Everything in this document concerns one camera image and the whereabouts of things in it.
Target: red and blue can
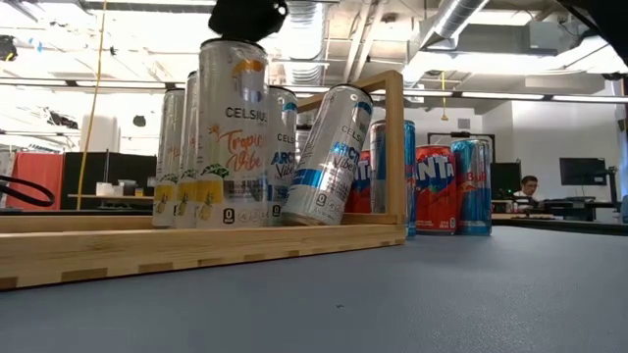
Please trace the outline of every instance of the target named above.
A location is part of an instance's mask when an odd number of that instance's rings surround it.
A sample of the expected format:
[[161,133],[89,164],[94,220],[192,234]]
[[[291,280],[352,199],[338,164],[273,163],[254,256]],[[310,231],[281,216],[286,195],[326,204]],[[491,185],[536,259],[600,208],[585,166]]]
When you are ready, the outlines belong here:
[[[416,235],[416,158],[414,157],[414,146],[416,144],[414,123],[403,122],[403,145],[404,145],[404,165],[405,165],[405,190],[407,215],[407,233],[412,237]],[[380,121],[371,126],[371,209],[373,213],[386,212],[386,122]]]
[[448,146],[416,149],[416,231],[452,235],[456,228],[455,159]]
[[362,151],[355,179],[344,206],[346,213],[371,213],[371,152]]
[[458,227],[465,235],[491,235],[491,145],[478,139],[454,141]]

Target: red can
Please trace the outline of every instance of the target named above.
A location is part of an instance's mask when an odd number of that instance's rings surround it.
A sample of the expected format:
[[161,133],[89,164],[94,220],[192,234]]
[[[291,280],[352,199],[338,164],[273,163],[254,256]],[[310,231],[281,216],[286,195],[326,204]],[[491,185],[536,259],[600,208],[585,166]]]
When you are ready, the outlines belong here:
[[371,213],[371,152],[362,151],[355,180],[344,206],[346,213]]
[[453,234],[456,228],[455,160],[448,146],[416,149],[416,231]]

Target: gray table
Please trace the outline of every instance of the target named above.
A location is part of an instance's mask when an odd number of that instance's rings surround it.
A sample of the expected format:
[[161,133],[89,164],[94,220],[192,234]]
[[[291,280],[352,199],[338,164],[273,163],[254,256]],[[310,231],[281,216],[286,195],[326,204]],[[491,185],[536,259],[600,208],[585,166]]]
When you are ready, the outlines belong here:
[[0,293],[0,352],[627,352],[628,238],[403,247]]

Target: wooden rack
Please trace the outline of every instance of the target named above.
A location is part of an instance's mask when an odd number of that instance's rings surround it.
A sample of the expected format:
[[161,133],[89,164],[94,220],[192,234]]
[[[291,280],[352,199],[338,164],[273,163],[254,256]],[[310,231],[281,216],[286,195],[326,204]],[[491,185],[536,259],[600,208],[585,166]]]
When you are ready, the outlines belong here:
[[[403,80],[388,71],[354,83],[386,91],[386,149],[403,155]],[[299,101],[299,113],[323,94]],[[346,214],[336,227],[153,229],[146,216],[0,216],[0,289],[316,255],[405,241],[402,158],[387,158],[385,215]]]

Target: wooden tray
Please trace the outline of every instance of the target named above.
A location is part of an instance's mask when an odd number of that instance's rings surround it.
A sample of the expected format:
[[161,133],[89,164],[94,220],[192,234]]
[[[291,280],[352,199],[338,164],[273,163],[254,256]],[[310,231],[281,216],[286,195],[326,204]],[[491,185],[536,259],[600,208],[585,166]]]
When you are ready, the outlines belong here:
[[[0,289],[194,269],[400,245],[405,241],[403,80],[389,71],[354,83],[386,91],[387,210],[336,227],[152,229],[146,216],[0,217]],[[300,113],[323,94],[299,101]]]

